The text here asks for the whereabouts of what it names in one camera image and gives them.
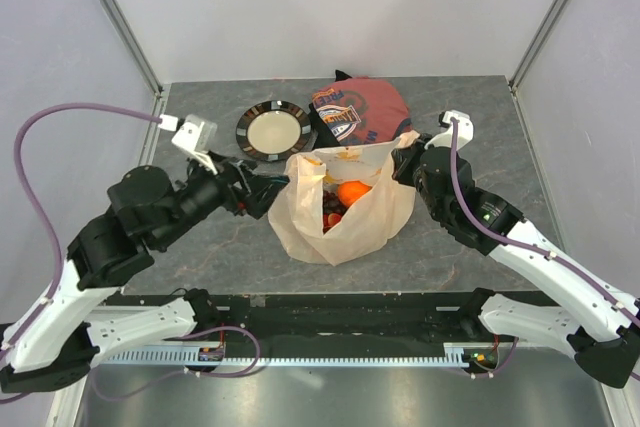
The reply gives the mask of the beige banana print plastic bag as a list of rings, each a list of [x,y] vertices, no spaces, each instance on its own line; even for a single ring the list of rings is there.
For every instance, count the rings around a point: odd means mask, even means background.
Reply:
[[[415,131],[378,144],[302,152],[285,166],[289,184],[268,211],[268,220],[285,252],[312,264],[339,264],[385,246],[405,226],[414,209],[415,190],[392,179],[392,151],[410,146]],[[328,216],[323,194],[349,181],[370,187],[337,224],[324,228]]]

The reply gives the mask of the orange fruit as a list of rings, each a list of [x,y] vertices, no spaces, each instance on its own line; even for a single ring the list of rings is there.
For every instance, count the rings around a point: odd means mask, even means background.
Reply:
[[[366,195],[371,186],[360,181],[348,181],[340,184],[336,189],[338,200],[347,208]]]

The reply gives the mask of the dark purple grape bunch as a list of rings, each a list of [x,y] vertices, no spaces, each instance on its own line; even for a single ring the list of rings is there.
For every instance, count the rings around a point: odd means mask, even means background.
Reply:
[[[323,214],[336,212],[344,215],[346,213],[347,207],[340,201],[335,192],[324,190],[322,197],[322,209]]]

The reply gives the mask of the red cherry tomatoes cluster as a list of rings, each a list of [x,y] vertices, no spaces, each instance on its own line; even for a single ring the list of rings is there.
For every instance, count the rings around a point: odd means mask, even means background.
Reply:
[[[326,234],[333,227],[337,226],[342,220],[340,213],[332,212],[323,215],[323,233]]]

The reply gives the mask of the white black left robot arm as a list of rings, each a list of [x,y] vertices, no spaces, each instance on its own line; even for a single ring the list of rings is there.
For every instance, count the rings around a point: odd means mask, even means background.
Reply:
[[[88,316],[151,267],[153,253],[166,252],[215,210],[262,218],[289,179],[257,174],[255,167],[252,161],[217,156],[212,170],[190,161],[187,178],[178,185],[163,169],[142,166],[111,186],[106,212],[68,246],[60,283],[38,305],[38,318],[3,325],[9,352],[1,369],[2,392],[56,391],[125,350],[190,334],[198,340],[215,336],[220,318],[204,289],[119,320],[91,322]]]

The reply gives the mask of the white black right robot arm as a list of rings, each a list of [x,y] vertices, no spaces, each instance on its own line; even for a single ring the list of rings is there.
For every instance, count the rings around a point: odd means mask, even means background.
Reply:
[[[431,218],[458,243],[518,273],[550,306],[477,288],[458,328],[477,341],[492,333],[551,348],[590,377],[622,388],[639,377],[639,300],[615,289],[554,245],[502,197],[476,186],[470,164],[421,136],[392,153],[393,178],[413,187]]]

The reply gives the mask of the black fruit plate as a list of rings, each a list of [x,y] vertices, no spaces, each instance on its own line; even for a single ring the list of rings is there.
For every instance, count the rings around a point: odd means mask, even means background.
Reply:
[[[308,114],[284,100],[267,100],[246,110],[237,122],[236,143],[252,159],[287,160],[301,152],[312,136]]]

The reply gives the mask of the red printed folded t-shirt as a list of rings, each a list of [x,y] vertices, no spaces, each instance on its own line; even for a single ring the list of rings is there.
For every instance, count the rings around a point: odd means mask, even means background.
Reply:
[[[405,100],[388,81],[338,71],[328,86],[337,99],[319,112],[340,146],[385,143],[413,129]]]

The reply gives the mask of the black folded garment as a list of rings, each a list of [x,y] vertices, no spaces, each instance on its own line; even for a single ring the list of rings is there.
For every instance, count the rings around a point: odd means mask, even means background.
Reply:
[[[319,112],[321,107],[333,104],[336,99],[337,96],[333,94],[333,89],[330,86],[320,89],[311,96],[308,117],[310,125],[316,134],[313,149],[340,146],[340,142],[333,135],[331,128],[321,119]]]

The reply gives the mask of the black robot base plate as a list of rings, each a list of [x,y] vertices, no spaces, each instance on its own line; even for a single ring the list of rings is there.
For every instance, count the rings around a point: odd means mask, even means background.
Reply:
[[[501,344],[476,315],[487,292],[476,293],[338,293],[213,295],[203,289],[178,288],[164,295],[116,294],[110,306],[156,307],[193,300],[205,312],[208,327],[226,327],[209,335],[228,352],[250,353],[253,342],[263,356],[341,355],[353,344],[358,354],[377,344],[399,343],[410,350],[448,342]]]

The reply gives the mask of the right aluminium frame post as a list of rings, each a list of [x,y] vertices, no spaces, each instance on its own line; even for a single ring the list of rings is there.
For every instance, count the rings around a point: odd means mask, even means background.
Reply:
[[[523,56],[518,62],[514,73],[509,78],[508,85],[513,94],[516,94],[522,85],[570,1],[571,0],[552,0],[541,23],[525,49]]]

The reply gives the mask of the aluminium frame post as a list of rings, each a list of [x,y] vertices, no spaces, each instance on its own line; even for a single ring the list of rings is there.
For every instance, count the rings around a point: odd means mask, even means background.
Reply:
[[[164,90],[163,85],[145,55],[118,1],[99,0],[99,2],[111,24],[118,33],[126,50],[136,64],[145,83],[155,97],[160,97]]]
[[[518,62],[514,73],[509,78],[508,85],[513,94],[516,94],[522,85],[570,1],[571,0],[552,0],[541,23],[525,49],[523,56]]]

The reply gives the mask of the left aluminium frame post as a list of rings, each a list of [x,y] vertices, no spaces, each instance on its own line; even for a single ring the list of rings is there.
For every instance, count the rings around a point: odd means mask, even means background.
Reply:
[[[163,85],[145,55],[118,1],[99,0],[99,2],[111,24],[118,33],[126,50],[136,64],[145,83],[155,97],[160,97],[164,90]]]

